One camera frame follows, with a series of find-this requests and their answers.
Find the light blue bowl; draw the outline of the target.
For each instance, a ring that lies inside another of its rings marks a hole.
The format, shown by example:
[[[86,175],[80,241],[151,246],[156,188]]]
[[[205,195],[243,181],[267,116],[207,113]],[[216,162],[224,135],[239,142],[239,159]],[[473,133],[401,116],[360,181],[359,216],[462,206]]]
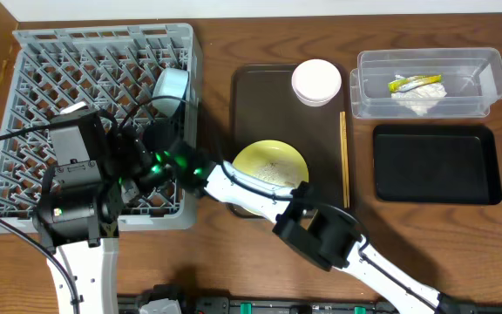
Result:
[[[168,118],[172,117],[181,104],[180,99],[185,95],[188,80],[188,71],[175,68],[164,69],[153,90],[152,106]]]

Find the pink bowl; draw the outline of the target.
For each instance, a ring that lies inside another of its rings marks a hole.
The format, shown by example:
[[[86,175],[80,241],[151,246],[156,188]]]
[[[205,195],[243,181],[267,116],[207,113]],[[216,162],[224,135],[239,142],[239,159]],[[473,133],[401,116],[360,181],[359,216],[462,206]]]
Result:
[[[327,60],[310,59],[299,64],[291,76],[296,97],[306,106],[328,104],[342,87],[342,76]]]

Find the green yellow snack wrapper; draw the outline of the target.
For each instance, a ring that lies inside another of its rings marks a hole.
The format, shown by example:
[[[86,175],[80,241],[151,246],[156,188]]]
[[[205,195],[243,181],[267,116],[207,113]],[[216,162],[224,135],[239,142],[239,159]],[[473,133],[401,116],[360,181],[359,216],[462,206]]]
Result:
[[[390,93],[408,92],[420,86],[440,83],[442,81],[442,78],[443,77],[441,75],[418,75],[408,78],[396,79],[392,82],[389,82],[387,87]]]

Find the white napkin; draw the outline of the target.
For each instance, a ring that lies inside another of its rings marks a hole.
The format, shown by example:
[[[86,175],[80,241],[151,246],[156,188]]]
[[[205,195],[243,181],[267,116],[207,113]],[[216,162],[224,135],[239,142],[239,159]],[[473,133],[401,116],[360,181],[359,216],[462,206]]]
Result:
[[[441,83],[417,87],[408,92],[396,92],[391,95],[399,105],[411,109],[417,116],[424,116],[447,95]]]

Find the white cup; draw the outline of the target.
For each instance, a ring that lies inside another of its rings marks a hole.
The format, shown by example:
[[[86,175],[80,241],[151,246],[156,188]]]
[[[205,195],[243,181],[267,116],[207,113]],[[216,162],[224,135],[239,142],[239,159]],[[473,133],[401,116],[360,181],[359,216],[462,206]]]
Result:
[[[133,179],[122,180],[120,183],[121,198],[124,204],[136,201],[140,196],[139,188]]]

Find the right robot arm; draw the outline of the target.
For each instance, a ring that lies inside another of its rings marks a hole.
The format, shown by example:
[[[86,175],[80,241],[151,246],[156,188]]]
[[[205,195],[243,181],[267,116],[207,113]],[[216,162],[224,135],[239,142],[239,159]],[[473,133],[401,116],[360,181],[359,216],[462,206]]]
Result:
[[[172,127],[153,122],[141,136],[149,154],[151,182],[174,180],[197,198],[249,209],[273,224],[273,233],[321,270],[351,275],[401,313],[443,313],[444,296],[405,274],[370,244],[364,225],[341,208],[309,198],[297,188],[261,181],[225,160],[211,160]]]

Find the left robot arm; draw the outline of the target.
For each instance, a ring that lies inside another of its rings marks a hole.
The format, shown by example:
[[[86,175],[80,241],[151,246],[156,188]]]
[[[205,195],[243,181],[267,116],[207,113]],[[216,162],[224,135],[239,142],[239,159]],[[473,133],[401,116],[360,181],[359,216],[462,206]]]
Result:
[[[119,216],[135,196],[133,165],[112,114],[79,109],[49,125],[57,160],[43,177],[32,223],[50,253],[62,313],[116,313]]]

